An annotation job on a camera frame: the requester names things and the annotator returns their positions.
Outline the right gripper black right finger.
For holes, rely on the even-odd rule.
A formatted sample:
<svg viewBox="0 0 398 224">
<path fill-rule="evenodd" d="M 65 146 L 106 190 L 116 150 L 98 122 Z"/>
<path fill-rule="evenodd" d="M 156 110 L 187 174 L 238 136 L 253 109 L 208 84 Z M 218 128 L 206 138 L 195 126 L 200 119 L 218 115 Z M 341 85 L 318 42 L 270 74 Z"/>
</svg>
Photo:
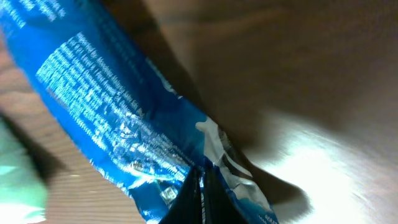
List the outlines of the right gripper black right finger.
<svg viewBox="0 0 398 224">
<path fill-rule="evenodd" d="M 205 167 L 204 203 L 206 224 L 248 224 L 234 207 L 210 166 Z"/>
</svg>

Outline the blue oreo cookie pack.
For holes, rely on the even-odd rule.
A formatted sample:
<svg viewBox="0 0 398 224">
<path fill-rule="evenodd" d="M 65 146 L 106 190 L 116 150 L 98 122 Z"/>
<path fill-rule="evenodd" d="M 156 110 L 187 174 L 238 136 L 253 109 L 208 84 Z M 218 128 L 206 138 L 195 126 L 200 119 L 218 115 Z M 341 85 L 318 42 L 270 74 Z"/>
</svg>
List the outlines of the blue oreo cookie pack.
<svg viewBox="0 0 398 224">
<path fill-rule="evenodd" d="M 103 177 L 160 223 L 192 168 L 210 166 L 250 224 L 277 217 L 226 133 L 180 96 L 98 1 L 1 1 L 9 53 Z"/>
</svg>

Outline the mint green wipes packet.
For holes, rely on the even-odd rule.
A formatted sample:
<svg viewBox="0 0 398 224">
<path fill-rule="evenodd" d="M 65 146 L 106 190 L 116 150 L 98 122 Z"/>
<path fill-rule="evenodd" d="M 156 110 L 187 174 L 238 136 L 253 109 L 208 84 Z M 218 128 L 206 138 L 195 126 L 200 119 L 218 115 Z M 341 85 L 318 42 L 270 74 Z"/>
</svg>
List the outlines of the mint green wipes packet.
<svg viewBox="0 0 398 224">
<path fill-rule="evenodd" d="M 22 143 L 1 121 L 1 224 L 46 220 L 47 188 Z"/>
</svg>

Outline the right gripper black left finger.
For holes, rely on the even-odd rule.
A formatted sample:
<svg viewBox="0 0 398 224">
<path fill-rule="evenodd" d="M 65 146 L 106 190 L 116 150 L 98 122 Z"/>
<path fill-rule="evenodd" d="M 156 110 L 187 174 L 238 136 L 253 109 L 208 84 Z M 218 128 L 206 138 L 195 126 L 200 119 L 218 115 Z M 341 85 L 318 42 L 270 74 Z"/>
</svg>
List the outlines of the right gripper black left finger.
<svg viewBox="0 0 398 224">
<path fill-rule="evenodd" d="M 192 168 L 182 188 L 160 224 L 202 224 L 199 172 Z"/>
</svg>

